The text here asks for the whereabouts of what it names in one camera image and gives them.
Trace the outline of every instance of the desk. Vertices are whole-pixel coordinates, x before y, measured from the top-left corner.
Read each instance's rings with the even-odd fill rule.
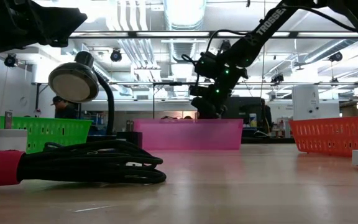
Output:
[[[294,144],[155,152],[165,184],[0,187],[0,223],[358,223],[358,168]]]

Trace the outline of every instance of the pink basket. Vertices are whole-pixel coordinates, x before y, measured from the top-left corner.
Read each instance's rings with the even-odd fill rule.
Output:
[[[239,150],[241,119],[137,119],[145,150]]]

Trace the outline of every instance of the lamp head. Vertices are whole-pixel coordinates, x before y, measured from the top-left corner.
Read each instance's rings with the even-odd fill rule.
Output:
[[[99,92],[98,78],[92,72],[93,57],[89,52],[82,51],[78,52],[74,61],[55,68],[49,75],[49,86],[67,101],[91,101]]]

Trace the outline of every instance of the ceiling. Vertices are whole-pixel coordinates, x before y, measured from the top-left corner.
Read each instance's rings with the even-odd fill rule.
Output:
[[[89,1],[89,0],[39,0],[36,1],[43,6],[62,6],[62,7],[78,7],[80,10],[91,14],[90,6],[93,11],[96,11],[97,16],[93,16],[94,22],[85,22],[77,30],[79,31],[108,31],[106,25],[106,18],[111,16],[112,11],[106,9],[107,1]],[[130,21],[130,1],[126,2],[127,23]],[[246,7],[246,1],[236,0],[207,0],[206,8],[203,18],[202,30],[218,30],[218,29],[232,29],[232,30],[253,30],[258,24],[259,20],[264,17],[265,12],[275,7],[278,0],[268,0],[266,2],[261,0],[251,0],[250,7]],[[119,1],[119,8],[122,6],[122,1]],[[149,30],[167,30],[165,27],[164,7],[163,1],[146,0],[146,22]],[[186,16],[186,8],[177,9],[182,10],[183,16]],[[351,23],[342,15],[332,12],[328,8],[320,9],[321,12],[332,16],[333,18],[343,22],[349,26]],[[333,24],[332,22],[323,19],[313,13],[299,10],[297,11],[280,29],[281,31],[346,31],[343,28]],[[166,39],[151,39],[151,46],[153,54],[160,67],[160,77],[175,79],[173,74],[172,64],[175,63],[170,56],[170,48]],[[233,44],[237,39],[229,39]],[[120,62],[112,62],[109,54],[113,48],[121,48],[122,46],[117,39],[74,39],[76,46],[85,45],[89,48],[95,56],[96,61],[109,72],[111,78],[115,81],[122,82],[137,82],[131,69],[132,62],[126,55],[125,51],[121,50],[122,60]],[[205,51],[208,39],[198,39],[195,47],[195,59],[200,52]],[[270,77],[275,74],[268,73],[277,65],[282,63],[291,55],[306,55],[314,50],[320,48],[332,40],[330,39],[271,39],[266,42],[264,48],[261,50],[259,58],[247,69],[250,76],[249,82],[261,82],[262,76],[269,82]],[[211,44],[211,51],[214,52],[221,45],[222,39],[214,39]],[[358,81],[358,72],[349,75],[351,71],[358,69],[358,42],[345,49],[341,50],[344,59],[340,62],[331,62],[320,60],[311,65],[304,66],[305,70],[297,71],[296,67],[287,67],[290,73],[285,74],[286,82],[329,82],[331,76],[339,77],[340,82],[356,82]],[[190,82],[195,79],[195,74],[189,71],[187,74],[181,74],[181,77],[186,77],[186,81]]]

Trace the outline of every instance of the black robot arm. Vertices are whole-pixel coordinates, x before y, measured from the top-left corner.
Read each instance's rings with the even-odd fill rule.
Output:
[[[248,78],[246,68],[258,57],[266,41],[291,18],[298,9],[311,9],[329,6],[346,16],[358,29],[358,1],[323,0],[282,0],[270,10],[265,19],[251,32],[234,43],[231,48],[215,56],[211,52],[201,54],[195,65],[198,75],[212,78],[215,82],[208,87],[190,87],[190,94],[197,96],[191,102],[198,109],[199,118],[219,118],[224,112],[224,102],[230,97],[240,77]]]

